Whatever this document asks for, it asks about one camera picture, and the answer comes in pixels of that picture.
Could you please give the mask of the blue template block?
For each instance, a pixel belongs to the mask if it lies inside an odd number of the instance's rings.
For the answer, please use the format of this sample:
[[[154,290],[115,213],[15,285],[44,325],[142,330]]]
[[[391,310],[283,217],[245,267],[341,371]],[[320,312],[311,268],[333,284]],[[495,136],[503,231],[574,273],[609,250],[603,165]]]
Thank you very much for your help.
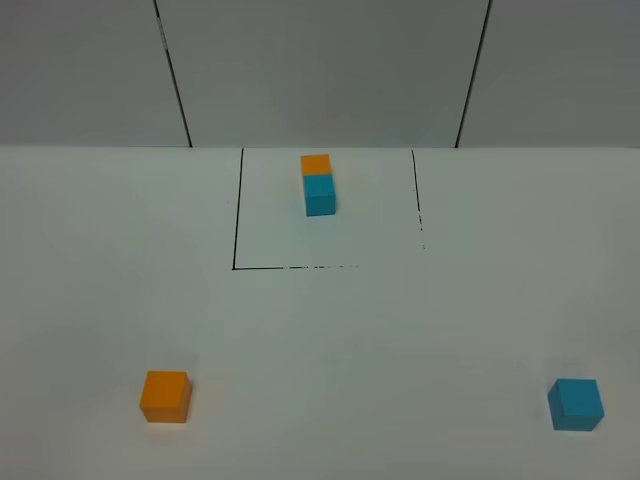
[[[304,176],[303,189],[307,217],[336,214],[336,191],[332,174]]]

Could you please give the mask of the orange template block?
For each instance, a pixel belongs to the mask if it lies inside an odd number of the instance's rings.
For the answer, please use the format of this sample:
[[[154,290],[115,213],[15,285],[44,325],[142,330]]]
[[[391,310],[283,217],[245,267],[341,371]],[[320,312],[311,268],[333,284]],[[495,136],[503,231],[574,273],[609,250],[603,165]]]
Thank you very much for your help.
[[[304,155],[301,157],[301,172],[304,177],[330,175],[332,166],[328,154]]]

